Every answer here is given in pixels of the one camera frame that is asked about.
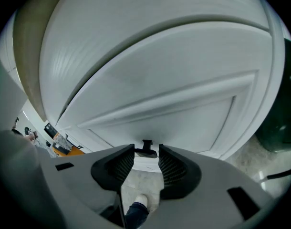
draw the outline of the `white sneaker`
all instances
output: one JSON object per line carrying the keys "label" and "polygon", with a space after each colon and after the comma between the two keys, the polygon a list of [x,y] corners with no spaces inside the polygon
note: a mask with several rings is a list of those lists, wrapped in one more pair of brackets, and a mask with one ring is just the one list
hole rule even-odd
{"label": "white sneaker", "polygon": [[140,194],[136,197],[135,201],[137,203],[143,204],[145,207],[147,207],[147,197],[144,194]]}

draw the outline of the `tiled floor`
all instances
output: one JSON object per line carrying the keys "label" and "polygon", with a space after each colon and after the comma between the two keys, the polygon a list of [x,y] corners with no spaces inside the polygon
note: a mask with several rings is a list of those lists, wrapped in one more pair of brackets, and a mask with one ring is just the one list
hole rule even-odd
{"label": "tiled floor", "polygon": [[[291,151],[271,153],[265,150],[253,136],[241,149],[226,160],[256,182],[267,175],[291,169]],[[261,184],[262,188],[274,198],[282,195],[291,184],[291,176],[269,180]],[[132,170],[122,185],[122,200],[125,213],[138,194],[146,194],[148,208],[153,212],[159,204],[159,192],[163,189],[161,173]]]}

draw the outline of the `white door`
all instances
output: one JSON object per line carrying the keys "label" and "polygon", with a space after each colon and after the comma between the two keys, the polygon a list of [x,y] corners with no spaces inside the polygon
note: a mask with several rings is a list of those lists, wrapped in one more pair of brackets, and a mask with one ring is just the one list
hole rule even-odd
{"label": "white door", "polygon": [[151,139],[154,149],[165,144],[219,157],[252,122],[271,64],[266,31],[231,22],[171,28],[94,74],[57,126],[93,151],[102,143],[141,148]]}
{"label": "white door", "polygon": [[85,82],[129,46],[199,21],[270,29],[260,0],[60,0],[46,27],[39,62],[47,119],[56,126]]}

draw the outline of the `white wall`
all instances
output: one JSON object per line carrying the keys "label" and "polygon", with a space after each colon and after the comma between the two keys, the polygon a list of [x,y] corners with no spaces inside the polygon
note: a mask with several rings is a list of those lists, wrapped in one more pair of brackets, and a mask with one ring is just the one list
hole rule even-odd
{"label": "white wall", "polygon": [[285,23],[283,22],[283,20],[279,17],[280,23],[281,23],[281,27],[282,27],[282,33],[283,33],[283,37],[285,39],[288,39],[289,41],[291,41],[291,34],[288,30],[288,27],[286,27]]}
{"label": "white wall", "polygon": [[28,127],[32,131],[36,131],[38,134],[38,140],[43,145],[46,145],[46,140],[43,138],[43,136],[39,133],[39,131],[32,125],[32,123],[29,121],[29,119],[26,117],[23,111],[20,112],[18,115],[19,122],[16,124],[16,130],[18,130],[21,134],[25,136],[25,127]]}
{"label": "white wall", "polygon": [[26,114],[27,118],[29,119],[31,124],[34,126],[34,128],[37,130],[38,134],[41,134],[41,136],[46,141],[53,144],[53,139],[44,130],[45,126],[48,124],[48,121],[45,121],[45,122],[42,121],[42,119],[37,114],[37,112],[35,111],[35,109],[33,108],[29,100],[27,100],[24,106],[22,107],[22,111]]}
{"label": "white wall", "polygon": [[13,48],[13,25],[15,13],[11,16],[0,34],[0,61],[6,72],[10,75],[13,81],[23,89],[20,78],[16,70],[16,62],[14,58]]}
{"label": "white wall", "polygon": [[11,130],[27,95],[11,79],[0,60],[0,130]]}

